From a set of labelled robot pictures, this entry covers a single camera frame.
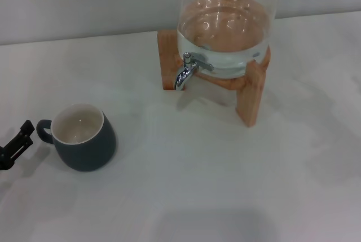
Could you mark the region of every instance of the water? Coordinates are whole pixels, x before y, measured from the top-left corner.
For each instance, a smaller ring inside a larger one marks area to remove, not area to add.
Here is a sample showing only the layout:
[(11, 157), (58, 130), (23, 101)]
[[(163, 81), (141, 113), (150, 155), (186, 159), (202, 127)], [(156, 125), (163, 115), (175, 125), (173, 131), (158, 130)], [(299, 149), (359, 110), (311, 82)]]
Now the water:
[(269, 20), (254, 0), (195, 0), (180, 17), (178, 48), (203, 53), (218, 78), (244, 75), (247, 62), (262, 62), (268, 48)]

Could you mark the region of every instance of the white table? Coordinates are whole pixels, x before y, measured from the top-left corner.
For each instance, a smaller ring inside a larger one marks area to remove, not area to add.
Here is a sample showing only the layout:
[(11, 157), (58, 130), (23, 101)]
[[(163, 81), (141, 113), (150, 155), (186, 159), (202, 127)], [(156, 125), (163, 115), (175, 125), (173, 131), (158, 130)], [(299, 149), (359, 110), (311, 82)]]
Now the white table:
[(194, 78), (161, 88), (156, 33), (0, 47), (0, 144), (93, 103), (115, 158), (66, 167), (36, 133), (0, 172), (1, 242), (361, 239), (361, 12), (275, 22), (258, 123)]

